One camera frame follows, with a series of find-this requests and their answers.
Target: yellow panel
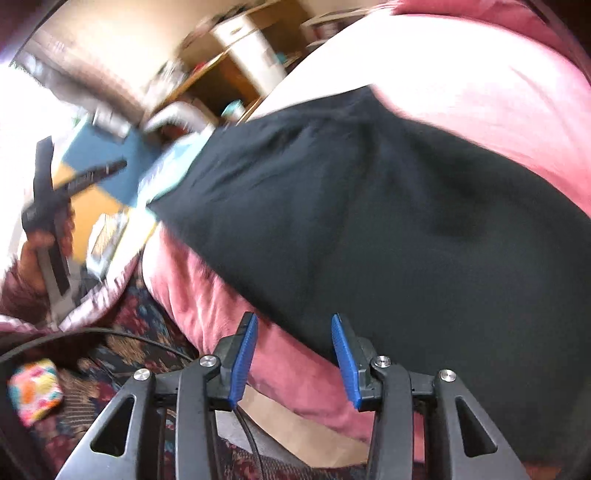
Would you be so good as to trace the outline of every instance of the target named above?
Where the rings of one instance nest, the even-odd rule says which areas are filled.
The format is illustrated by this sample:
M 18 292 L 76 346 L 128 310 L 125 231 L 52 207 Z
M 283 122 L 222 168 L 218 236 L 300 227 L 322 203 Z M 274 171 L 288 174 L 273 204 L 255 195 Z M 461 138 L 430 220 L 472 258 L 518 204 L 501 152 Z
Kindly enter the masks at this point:
M 57 172 L 53 175 L 53 184 L 58 185 L 65 180 L 72 178 L 76 171 L 65 163 L 61 163 Z M 74 260 L 77 262 L 86 261 L 86 250 L 88 239 L 93 225 L 99 219 L 101 213 L 109 215 L 117 213 L 124 208 L 113 197 L 107 194 L 100 187 L 90 187 L 72 199 L 72 206 L 76 212 L 76 230 L 74 230 Z

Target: triangular cutout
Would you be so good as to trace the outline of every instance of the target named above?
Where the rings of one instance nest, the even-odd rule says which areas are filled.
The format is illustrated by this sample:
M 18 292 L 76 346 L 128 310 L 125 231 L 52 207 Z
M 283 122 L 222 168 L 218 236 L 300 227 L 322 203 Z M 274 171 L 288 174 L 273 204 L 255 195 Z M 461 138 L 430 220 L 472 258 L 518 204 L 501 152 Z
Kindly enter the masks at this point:
M 498 450 L 497 445 L 462 397 L 456 397 L 456 410 L 466 456 L 473 458 L 495 453 Z
M 114 457 L 120 457 L 125 453 L 127 432 L 131 422 L 131 413 L 134 409 L 134 398 L 128 397 L 105 425 L 98 436 L 91 442 L 90 448 L 97 453 L 105 453 Z

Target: silver screw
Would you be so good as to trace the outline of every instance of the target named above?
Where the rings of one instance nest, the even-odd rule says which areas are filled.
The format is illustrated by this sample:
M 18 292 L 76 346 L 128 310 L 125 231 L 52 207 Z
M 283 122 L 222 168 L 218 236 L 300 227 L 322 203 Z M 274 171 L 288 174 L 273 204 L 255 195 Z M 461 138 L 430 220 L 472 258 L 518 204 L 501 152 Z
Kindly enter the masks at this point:
M 199 359 L 199 365 L 202 367 L 213 367 L 217 363 L 215 355 L 205 355 Z
M 150 378 L 150 371 L 147 368 L 140 368 L 134 372 L 134 378 L 139 381 L 147 380 Z
M 388 356 L 378 355 L 378 356 L 374 357 L 374 365 L 376 367 L 380 367 L 380 368 L 387 368 L 390 365 L 392 365 L 392 361 L 390 360 L 390 357 L 388 357 Z
M 441 370 L 439 372 L 439 378 L 441 378 L 444 382 L 453 382 L 457 378 L 457 375 L 453 370 L 448 370 L 446 368 L 445 370 Z

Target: beige wall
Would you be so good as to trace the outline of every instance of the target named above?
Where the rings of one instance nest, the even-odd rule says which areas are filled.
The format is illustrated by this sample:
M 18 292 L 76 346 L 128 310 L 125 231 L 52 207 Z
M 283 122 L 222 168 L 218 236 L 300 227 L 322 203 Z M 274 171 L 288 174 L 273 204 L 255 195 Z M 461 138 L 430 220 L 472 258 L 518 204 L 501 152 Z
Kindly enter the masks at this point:
M 142 89 L 193 27 L 241 0 L 69 0 L 44 26 L 101 59 Z M 300 0 L 313 15 L 368 6 L 375 0 Z

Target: multicolored object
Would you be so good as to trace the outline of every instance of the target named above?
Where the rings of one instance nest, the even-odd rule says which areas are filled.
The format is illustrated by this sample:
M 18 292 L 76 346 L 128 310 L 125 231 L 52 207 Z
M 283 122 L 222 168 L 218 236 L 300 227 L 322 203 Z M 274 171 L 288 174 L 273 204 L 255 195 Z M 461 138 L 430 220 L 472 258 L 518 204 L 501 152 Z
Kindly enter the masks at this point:
M 64 396 L 56 366 L 47 358 L 19 367 L 8 381 L 8 394 L 25 427 L 42 419 Z

